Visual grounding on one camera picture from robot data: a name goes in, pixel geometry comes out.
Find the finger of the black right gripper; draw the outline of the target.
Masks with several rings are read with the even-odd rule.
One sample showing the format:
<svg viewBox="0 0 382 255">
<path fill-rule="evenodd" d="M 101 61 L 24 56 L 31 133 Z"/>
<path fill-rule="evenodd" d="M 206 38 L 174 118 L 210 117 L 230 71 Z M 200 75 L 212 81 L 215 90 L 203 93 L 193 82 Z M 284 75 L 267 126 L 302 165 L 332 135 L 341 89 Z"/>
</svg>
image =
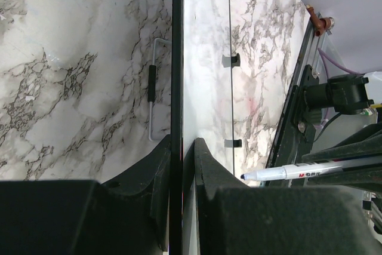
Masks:
<svg viewBox="0 0 382 255">
<path fill-rule="evenodd" d="M 381 122 L 371 124 L 332 148 L 302 156 L 302 162 L 357 158 L 381 154 Z"/>
<path fill-rule="evenodd" d="M 381 164 L 307 179 L 309 186 L 347 186 L 370 192 L 381 192 Z"/>
</svg>

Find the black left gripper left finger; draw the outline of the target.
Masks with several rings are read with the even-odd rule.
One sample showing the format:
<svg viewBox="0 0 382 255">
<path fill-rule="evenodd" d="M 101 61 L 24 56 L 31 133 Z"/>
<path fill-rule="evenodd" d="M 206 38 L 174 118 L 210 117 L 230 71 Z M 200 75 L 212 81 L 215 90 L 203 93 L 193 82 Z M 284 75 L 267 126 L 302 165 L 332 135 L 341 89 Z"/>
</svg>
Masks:
<svg viewBox="0 0 382 255">
<path fill-rule="evenodd" d="M 1 182 L 2 254 L 162 254 L 168 249 L 170 137 L 95 180 Z"/>
</svg>

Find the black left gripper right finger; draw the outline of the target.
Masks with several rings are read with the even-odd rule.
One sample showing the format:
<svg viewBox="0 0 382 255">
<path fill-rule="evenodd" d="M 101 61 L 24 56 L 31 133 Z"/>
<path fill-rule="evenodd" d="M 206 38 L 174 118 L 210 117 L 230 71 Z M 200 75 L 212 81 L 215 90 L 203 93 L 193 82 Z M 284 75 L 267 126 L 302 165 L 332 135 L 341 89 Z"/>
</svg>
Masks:
<svg viewBox="0 0 382 255">
<path fill-rule="evenodd" d="M 251 188 L 194 144 L 202 254 L 378 254 L 357 200 L 338 188 Z"/>
</svg>

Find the white marker pen blue cap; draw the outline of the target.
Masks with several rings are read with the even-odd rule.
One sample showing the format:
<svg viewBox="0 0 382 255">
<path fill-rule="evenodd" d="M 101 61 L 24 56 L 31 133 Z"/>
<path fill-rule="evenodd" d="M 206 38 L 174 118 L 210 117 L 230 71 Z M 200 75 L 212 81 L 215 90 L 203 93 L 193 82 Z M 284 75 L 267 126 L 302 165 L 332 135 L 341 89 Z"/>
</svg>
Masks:
<svg viewBox="0 0 382 255">
<path fill-rule="evenodd" d="M 323 174 L 345 171 L 350 168 L 369 167 L 378 164 L 381 164 L 380 156 L 290 164 L 283 165 L 281 167 L 265 168 L 262 170 L 255 170 L 249 173 L 245 173 L 241 175 L 241 179 L 256 182 L 292 180 L 316 177 Z"/>
</svg>

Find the white whiteboard with black rim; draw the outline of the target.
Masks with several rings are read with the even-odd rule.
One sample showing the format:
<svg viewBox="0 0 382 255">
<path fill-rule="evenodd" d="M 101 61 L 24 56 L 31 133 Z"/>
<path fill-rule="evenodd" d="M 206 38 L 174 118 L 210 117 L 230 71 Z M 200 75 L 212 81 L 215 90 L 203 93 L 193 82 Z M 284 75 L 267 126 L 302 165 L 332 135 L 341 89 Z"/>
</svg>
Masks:
<svg viewBox="0 0 382 255">
<path fill-rule="evenodd" d="M 198 254 L 193 148 L 234 172 L 230 0 L 172 0 L 170 253 Z"/>
</svg>

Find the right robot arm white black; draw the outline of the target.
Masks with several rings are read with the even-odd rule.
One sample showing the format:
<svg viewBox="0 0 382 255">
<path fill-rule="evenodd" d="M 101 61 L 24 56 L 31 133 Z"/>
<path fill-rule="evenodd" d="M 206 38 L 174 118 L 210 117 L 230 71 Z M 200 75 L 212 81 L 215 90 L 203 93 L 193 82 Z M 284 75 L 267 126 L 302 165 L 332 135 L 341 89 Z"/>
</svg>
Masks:
<svg viewBox="0 0 382 255">
<path fill-rule="evenodd" d="M 314 123 L 314 114 L 333 107 L 340 115 L 356 115 L 370 107 L 374 100 L 366 93 L 369 78 L 347 74 L 330 78 L 324 84 L 303 88 L 301 117 Z M 345 185 L 373 193 L 381 193 L 381 163 L 368 164 L 368 159 L 381 160 L 381 123 L 371 124 L 349 136 L 339 144 L 319 152 L 302 156 L 304 163 L 336 160 L 348 163 L 358 160 L 360 167 L 346 168 L 333 176 L 322 176 L 312 181 L 314 185 Z"/>
</svg>

